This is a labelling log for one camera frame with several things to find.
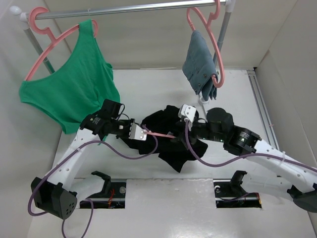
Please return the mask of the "black t shirt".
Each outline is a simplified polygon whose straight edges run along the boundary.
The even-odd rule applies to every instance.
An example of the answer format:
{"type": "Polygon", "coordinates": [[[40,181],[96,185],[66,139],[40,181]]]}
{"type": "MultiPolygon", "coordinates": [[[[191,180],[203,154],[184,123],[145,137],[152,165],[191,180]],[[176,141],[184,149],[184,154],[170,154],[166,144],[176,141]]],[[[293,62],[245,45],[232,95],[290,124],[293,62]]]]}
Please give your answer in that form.
{"type": "MultiPolygon", "coordinates": [[[[161,134],[171,134],[178,136],[184,128],[178,117],[179,108],[167,105],[164,110],[159,110],[145,117],[141,124],[148,130],[161,134]]],[[[158,157],[167,162],[175,171],[181,172],[183,165],[187,161],[195,161],[196,158],[185,148],[181,141],[173,141],[170,138],[158,137],[158,147],[156,153],[158,157]]],[[[122,139],[131,149],[138,150],[140,155],[145,155],[153,151],[156,143],[152,136],[146,141],[122,139]]]]}

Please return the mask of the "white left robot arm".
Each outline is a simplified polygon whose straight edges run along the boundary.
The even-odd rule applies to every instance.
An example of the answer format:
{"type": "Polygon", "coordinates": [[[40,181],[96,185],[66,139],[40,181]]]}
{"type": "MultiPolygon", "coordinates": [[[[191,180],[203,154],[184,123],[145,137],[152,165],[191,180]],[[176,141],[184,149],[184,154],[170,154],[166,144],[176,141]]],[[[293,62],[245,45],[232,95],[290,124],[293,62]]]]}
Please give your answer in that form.
{"type": "Polygon", "coordinates": [[[29,203],[39,209],[66,220],[77,204],[97,194],[106,196],[110,192],[110,176],[94,171],[87,178],[74,183],[76,174],[83,165],[86,146],[97,143],[109,134],[118,138],[135,139],[139,125],[134,119],[119,120],[121,103],[104,100],[102,108],[87,115],[62,158],[43,178],[36,177],[31,183],[32,195],[29,203]]]}

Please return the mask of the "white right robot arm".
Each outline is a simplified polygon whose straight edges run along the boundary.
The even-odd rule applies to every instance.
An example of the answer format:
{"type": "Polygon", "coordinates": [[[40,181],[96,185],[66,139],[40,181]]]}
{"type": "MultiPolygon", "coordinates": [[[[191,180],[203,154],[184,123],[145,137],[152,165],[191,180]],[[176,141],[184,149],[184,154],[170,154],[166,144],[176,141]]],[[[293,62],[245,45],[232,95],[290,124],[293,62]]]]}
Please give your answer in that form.
{"type": "Polygon", "coordinates": [[[255,192],[282,197],[305,211],[316,213],[316,168],[302,164],[273,148],[253,131],[236,126],[232,114],[222,108],[208,110],[205,123],[198,121],[196,112],[195,107],[186,104],[179,109],[178,117],[184,125],[184,130],[177,140],[181,141],[200,163],[211,168],[219,168],[246,159],[276,175],[273,178],[266,178],[246,171],[236,171],[229,183],[231,193],[245,196],[255,192]],[[205,162],[192,148],[198,139],[222,143],[224,150],[235,157],[221,164],[205,162]]]}

